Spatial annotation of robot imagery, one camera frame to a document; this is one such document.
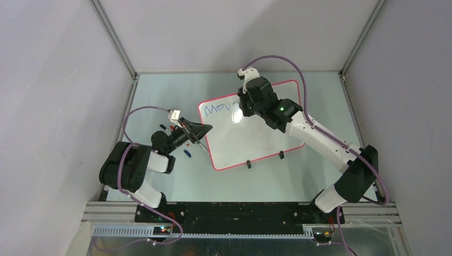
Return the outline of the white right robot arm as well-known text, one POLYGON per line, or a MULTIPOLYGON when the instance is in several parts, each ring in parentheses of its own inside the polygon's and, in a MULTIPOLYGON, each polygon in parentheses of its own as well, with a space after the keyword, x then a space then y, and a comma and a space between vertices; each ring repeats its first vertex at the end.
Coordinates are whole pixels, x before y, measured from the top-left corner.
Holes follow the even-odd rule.
POLYGON ((264 77, 246 78, 238 89, 239 106, 245 117, 257 115, 267 126, 295 137, 328 159, 341 177, 321 191, 312 201, 310 216, 323 223, 338 206, 359 202, 372 183, 377 156, 375 148, 363 149, 345 143, 316 122, 296 102, 279 99, 271 83, 264 77))

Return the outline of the pink framed whiteboard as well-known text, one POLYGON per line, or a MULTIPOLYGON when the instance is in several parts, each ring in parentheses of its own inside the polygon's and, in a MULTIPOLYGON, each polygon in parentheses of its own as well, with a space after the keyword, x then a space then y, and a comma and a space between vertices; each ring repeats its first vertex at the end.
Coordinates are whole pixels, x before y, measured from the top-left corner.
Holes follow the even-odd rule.
POLYGON ((302 148, 299 139, 273 130, 254 115, 245 117, 239 108, 236 94, 205 100, 199 103, 202 124, 213 128, 205 135, 213 169, 223 171, 240 165, 277 156, 302 148))

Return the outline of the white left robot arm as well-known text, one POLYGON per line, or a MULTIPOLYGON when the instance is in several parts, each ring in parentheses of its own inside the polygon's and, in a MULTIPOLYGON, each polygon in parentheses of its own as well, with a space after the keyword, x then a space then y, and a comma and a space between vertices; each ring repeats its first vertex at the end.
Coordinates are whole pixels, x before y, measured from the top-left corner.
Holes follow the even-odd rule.
POLYGON ((183 117, 178 122, 180 126, 170 133, 153 133, 149 146, 117 142, 99 173, 99 181, 104 186, 122 191, 139 204, 149 206, 148 216, 155 222, 166 220, 168 207, 161 203, 164 194, 146 181, 147 174, 170 174, 176 160, 171 153, 187 141, 198 143, 213 129, 212 125, 194 123, 183 117))

